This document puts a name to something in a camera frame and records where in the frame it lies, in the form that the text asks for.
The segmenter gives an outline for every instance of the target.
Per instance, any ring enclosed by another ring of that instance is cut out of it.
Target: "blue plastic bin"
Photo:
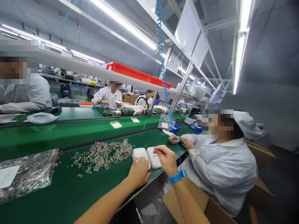
[[[201,125],[198,125],[198,127],[195,127],[194,124],[190,124],[190,128],[192,128],[194,131],[202,131]]]
[[[178,124],[175,124],[174,127],[171,127],[171,130],[173,132],[177,132],[179,129],[181,129],[181,126],[179,126]]]

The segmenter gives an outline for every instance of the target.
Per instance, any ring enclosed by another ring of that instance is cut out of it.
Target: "transparent plastic bag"
[[[134,198],[140,223],[176,223],[168,208],[163,203],[165,195],[172,188],[171,183],[168,181],[168,176],[162,173],[150,186],[150,188],[145,188]]]
[[[0,189],[0,204],[51,184],[58,149],[0,162],[0,170],[19,166],[12,183]]]
[[[31,122],[34,124],[45,124],[53,122],[58,118],[58,116],[54,116],[53,114],[40,112],[27,116],[27,120],[25,120],[24,122]]]
[[[170,119],[167,114],[161,114],[158,127],[159,129],[164,129],[166,131],[170,131]]]

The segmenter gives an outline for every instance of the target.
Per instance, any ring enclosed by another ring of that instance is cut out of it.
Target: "white paper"
[[[7,188],[12,184],[20,166],[11,166],[0,170],[0,189]]]
[[[193,55],[191,56],[191,58],[196,62],[196,66],[200,67],[202,65],[202,62],[205,59],[207,52],[208,48],[206,46],[205,38],[203,35],[201,35],[195,46]]]
[[[15,121],[13,121],[13,119],[19,115],[22,115],[22,114],[0,114],[0,124],[5,124],[8,122],[15,122]]]
[[[192,7],[193,3],[186,1],[174,34],[177,42],[182,46],[182,51],[188,56],[191,56],[200,33],[200,27]]]
[[[164,129],[162,129],[162,131],[163,131],[165,134],[167,134],[168,136],[173,136],[172,133],[169,132],[169,131],[166,131],[166,130],[164,130]]]
[[[168,128],[168,124],[167,123],[162,123],[162,128]]]

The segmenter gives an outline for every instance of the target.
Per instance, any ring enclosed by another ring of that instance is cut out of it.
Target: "green conveyor belt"
[[[185,123],[179,125],[182,128],[176,132],[177,135],[200,134],[190,129]],[[166,145],[176,153],[178,158],[177,146],[169,144],[168,136],[160,129],[130,135],[115,139],[115,141],[123,141],[125,138],[135,145],[135,148]],[[62,163],[55,168],[52,184],[49,187],[1,204],[2,223],[74,223],[94,202],[128,175],[133,161],[131,157],[120,164],[113,164],[108,170],[101,168],[92,174],[85,173],[83,169],[71,167],[73,163],[71,157],[75,155],[75,152],[82,153],[89,148],[90,146],[87,146],[65,152],[60,158]],[[180,153],[185,151],[180,144]],[[152,175],[147,184],[159,175],[162,169],[151,169],[150,172]]]
[[[179,123],[185,116],[185,114],[174,114],[173,118]],[[71,147],[87,142],[111,139],[114,136],[129,135],[137,131],[151,130],[158,126],[159,118],[160,116],[138,116],[139,123],[133,123],[129,117],[120,117],[100,120],[66,120],[46,125],[1,127],[0,136],[5,136],[5,138],[1,139],[0,161],[53,148]],[[110,122],[115,120],[120,122],[121,128],[115,129],[110,125]]]
[[[52,108],[47,108],[42,110],[41,112],[50,112]],[[98,107],[63,107],[61,111],[54,114],[55,116],[59,116],[57,121],[62,120],[75,120],[75,119],[94,119],[94,118],[104,118],[105,116],[102,114],[102,108]],[[26,115],[17,116],[14,120],[17,123],[23,122],[26,120]]]

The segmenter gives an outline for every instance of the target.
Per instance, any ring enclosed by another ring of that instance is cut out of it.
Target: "hand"
[[[107,100],[102,100],[102,103],[109,105],[109,102]]]
[[[187,139],[183,140],[182,144],[186,149],[195,149],[195,146],[193,145],[193,143]]]
[[[145,157],[137,157],[133,160],[129,175],[127,177],[128,182],[132,184],[134,189],[143,186],[149,179],[151,173],[148,173],[149,161]]]
[[[177,143],[180,142],[180,138],[178,136],[176,136],[175,139],[176,139]],[[169,137],[169,142],[171,144],[175,144],[176,143],[175,139],[174,139],[174,136],[172,135],[172,136]]]
[[[157,146],[154,148],[154,153],[159,156],[162,168],[169,177],[178,174],[175,152],[166,146]]]

